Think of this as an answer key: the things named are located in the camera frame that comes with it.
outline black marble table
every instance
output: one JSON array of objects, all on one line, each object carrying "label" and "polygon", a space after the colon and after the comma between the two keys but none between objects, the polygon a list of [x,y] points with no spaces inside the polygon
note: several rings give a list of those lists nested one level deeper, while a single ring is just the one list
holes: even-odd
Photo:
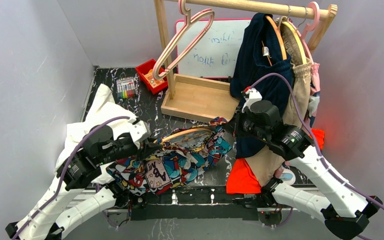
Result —
[{"label": "black marble table", "polygon": [[[127,99],[119,100],[117,91],[115,90],[116,80],[119,78],[134,77],[136,86],[138,87],[138,95]],[[147,90],[146,85],[139,80],[139,75],[132,67],[123,68],[97,68],[93,78],[93,84],[89,93],[85,116],[87,115],[96,91],[100,84],[107,85],[112,90],[112,95],[115,102],[123,108],[132,111],[141,120],[149,123],[149,128],[153,131],[153,137],[162,137],[172,132],[176,128],[189,128],[198,125],[200,122],[165,115],[161,113],[161,104],[166,96],[166,90],[153,95]],[[231,150],[217,165],[210,168],[204,175],[198,176],[194,182],[189,183],[189,186],[225,186],[232,166],[235,163],[235,143],[233,139],[227,140],[233,145]],[[298,169],[291,167],[295,173],[296,181],[294,187],[315,187],[313,183]]]}]

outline metal hook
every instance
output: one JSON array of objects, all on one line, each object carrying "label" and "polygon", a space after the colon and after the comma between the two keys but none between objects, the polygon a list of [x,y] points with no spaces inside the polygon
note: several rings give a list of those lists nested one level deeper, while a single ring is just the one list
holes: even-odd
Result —
[{"label": "metal hook", "polygon": [[299,29],[301,24],[305,23],[306,20],[307,20],[307,16],[309,14],[309,9],[306,7],[306,6],[302,6],[303,8],[305,8],[305,18],[304,18],[304,21],[302,21],[300,24],[298,24],[298,26],[296,27],[296,29]]},{"label": "metal hook", "polygon": [[[291,17],[291,6],[288,5],[287,7],[289,8],[289,13],[287,14],[287,17],[286,17],[285,21],[288,21],[288,19]],[[277,25],[278,29],[281,28],[282,22],[284,21],[283,18],[284,18],[284,16],[279,19],[279,24]]]}]

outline orange cloth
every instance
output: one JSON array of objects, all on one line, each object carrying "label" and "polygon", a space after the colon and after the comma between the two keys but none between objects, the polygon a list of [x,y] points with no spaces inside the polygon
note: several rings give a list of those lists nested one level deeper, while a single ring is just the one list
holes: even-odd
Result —
[{"label": "orange cloth", "polygon": [[259,194],[261,186],[245,158],[234,162],[226,183],[227,194]]}]

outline wooden clothes rack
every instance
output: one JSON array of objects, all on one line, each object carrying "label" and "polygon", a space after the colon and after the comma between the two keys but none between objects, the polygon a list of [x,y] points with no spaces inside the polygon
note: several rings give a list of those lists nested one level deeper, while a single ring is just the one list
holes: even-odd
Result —
[{"label": "wooden clothes rack", "polygon": [[[170,42],[164,1],[178,2],[178,0],[154,0],[159,39],[163,50]],[[309,20],[315,17],[314,10],[311,8],[252,0],[186,0],[186,3],[281,16],[288,15]],[[327,9],[320,9],[320,22],[307,43],[310,52],[314,52],[319,45],[337,11],[338,6],[335,4],[329,5]],[[169,66],[171,63],[171,56],[168,56],[164,65]],[[201,122],[208,122],[216,117],[230,120],[239,103],[237,99],[231,97],[230,85],[227,82],[173,74],[172,71],[167,75],[167,81],[168,94],[161,106],[163,114]]]}]

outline red plastic tray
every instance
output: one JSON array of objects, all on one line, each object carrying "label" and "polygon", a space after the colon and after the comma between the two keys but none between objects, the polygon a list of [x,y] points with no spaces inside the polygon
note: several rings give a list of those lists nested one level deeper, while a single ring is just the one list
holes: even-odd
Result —
[{"label": "red plastic tray", "polygon": [[[137,67],[135,67],[134,69],[136,69],[137,71],[137,74],[139,74],[139,78],[140,80],[145,83],[146,85],[146,88],[148,88],[149,91],[152,92],[152,94],[157,94],[159,92],[161,92],[162,90],[166,89],[169,84],[167,82],[167,77],[164,77],[164,83],[163,84],[160,84],[156,87],[152,87],[151,84],[148,82],[148,80],[145,78],[145,75],[151,70],[154,68],[154,65],[155,65],[156,61],[155,59],[151,59]],[[164,69],[162,67],[159,68],[159,71],[158,73],[160,74],[161,72],[163,72]]]}]

